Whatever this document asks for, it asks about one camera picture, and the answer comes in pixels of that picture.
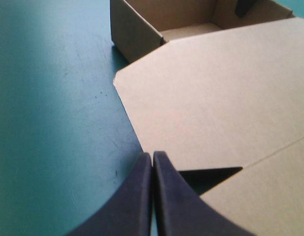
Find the teal table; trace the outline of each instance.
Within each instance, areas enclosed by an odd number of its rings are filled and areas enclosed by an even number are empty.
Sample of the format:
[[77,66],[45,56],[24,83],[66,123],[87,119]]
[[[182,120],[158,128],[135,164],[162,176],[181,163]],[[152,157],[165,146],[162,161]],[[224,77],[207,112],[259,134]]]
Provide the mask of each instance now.
[[141,151],[112,85],[126,65],[108,0],[0,0],[0,236],[64,235],[121,185]]

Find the cardboard sheet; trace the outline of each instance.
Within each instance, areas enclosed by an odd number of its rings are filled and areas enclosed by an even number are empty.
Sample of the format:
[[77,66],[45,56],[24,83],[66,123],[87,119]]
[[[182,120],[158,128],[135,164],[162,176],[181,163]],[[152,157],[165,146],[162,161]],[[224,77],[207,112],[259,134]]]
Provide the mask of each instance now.
[[221,28],[213,23],[204,23],[195,26],[186,26],[177,29],[165,30],[162,31],[161,34],[163,35],[165,42],[169,42],[170,40],[177,38],[195,36],[203,33],[215,32],[219,30],[221,30]]
[[114,85],[144,151],[246,167],[304,137],[304,19],[173,40]]
[[304,139],[243,169],[201,198],[258,236],[304,236]]

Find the box wall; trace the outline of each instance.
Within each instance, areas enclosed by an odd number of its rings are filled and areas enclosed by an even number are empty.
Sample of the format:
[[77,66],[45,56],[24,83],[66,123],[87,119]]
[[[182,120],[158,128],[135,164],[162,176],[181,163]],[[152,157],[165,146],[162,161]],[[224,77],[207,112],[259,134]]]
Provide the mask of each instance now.
[[134,62],[158,48],[163,37],[125,0],[111,0],[111,39]]
[[292,15],[288,9],[272,0],[258,0],[247,12],[239,18],[235,14],[237,0],[218,0],[213,14],[213,22],[222,29],[254,25],[269,21],[282,20]]
[[158,31],[210,22],[217,0],[128,0]]

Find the open cardboard box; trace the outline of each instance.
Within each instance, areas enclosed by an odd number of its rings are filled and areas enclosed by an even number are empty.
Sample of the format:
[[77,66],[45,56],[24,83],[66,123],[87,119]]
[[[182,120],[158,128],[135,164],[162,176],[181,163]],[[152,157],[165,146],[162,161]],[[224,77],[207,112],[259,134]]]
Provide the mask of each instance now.
[[111,0],[111,38],[129,62],[187,36],[294,17],[272,0]]
[[200,196],[210,207],[249,236],[304,235],[304,19],[172,40],[114,85],[143,151],[243,167]]

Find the black object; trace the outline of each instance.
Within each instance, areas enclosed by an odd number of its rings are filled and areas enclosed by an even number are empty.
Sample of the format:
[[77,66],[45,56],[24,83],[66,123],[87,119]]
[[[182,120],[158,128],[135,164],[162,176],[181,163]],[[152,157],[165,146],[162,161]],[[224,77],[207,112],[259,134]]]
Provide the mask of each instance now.
[[252,236],[188,186],[165,152],[154,153],[154,197],[159,236]]
[[110,200],[67,236],[149,236],[151,174],[150,155],[142,153]]
[[235,13],[239,18],[242,18],[250,10],[257,0],[238,0]]
[[201,195],[240,170],[242,170],[242,167],[230,167],[180,171],[179,174],[198,195]]

